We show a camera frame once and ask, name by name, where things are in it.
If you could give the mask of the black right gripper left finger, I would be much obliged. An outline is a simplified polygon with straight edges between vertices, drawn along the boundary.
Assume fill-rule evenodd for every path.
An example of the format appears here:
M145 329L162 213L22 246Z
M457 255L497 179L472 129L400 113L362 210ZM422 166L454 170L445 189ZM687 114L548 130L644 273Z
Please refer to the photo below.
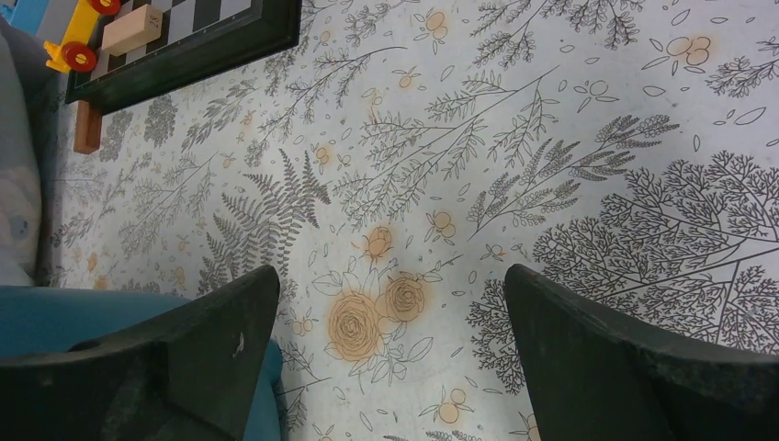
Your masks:
M279 293L261 266L63 352L1 356L1 437L246 440Z

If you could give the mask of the teal plastic trash bin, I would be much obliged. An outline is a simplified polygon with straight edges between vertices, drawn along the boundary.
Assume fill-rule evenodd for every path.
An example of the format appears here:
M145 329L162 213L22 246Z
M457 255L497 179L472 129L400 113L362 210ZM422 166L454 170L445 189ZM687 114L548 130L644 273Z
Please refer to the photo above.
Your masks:
M1 287L1 356L63 352L182 306L189 299L149 290ZM275 340L265 350L246 440L282 440L273 387L282 355Z

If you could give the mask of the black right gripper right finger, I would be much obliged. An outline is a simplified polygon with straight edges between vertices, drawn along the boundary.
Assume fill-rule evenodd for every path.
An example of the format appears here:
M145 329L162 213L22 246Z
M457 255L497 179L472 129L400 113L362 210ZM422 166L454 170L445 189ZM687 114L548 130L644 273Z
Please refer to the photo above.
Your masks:
M775 440L778 359L666 331L522 266L504 297L544 440Z

